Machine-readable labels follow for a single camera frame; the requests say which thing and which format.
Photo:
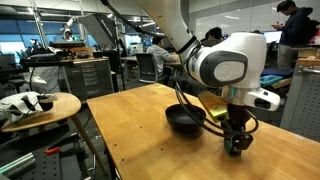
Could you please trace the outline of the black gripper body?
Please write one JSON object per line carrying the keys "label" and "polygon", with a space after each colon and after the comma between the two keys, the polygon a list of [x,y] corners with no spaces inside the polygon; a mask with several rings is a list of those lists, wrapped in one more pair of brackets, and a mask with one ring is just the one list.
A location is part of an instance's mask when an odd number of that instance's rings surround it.
{"label": "black gripper body", "polygon": [[228,133],[231,133],[232,131],[245,132],[246,122],[250,119],[250,116],[245,111],[245,107],[228,104],[227,110],[229,113],[229,120],[227,121],[229,127]]}

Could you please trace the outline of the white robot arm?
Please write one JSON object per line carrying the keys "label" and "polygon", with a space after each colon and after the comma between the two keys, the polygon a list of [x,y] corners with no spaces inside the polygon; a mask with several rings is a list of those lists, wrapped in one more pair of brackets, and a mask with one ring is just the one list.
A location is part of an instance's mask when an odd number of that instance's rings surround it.
{"label": "white robot arm", "polygon": [[204,47],[185,24],[181,0],[135,0],[155,21],[180,55],[193,79],[208,87],[220,87],[229,119],[222,123],[224,147],[231,152],[247,149],[253,137],[246,129],[250,107],[275,111],[280,97],[260,86],[266,60],[266,39],[255,33],[236,32],[226,40]]}

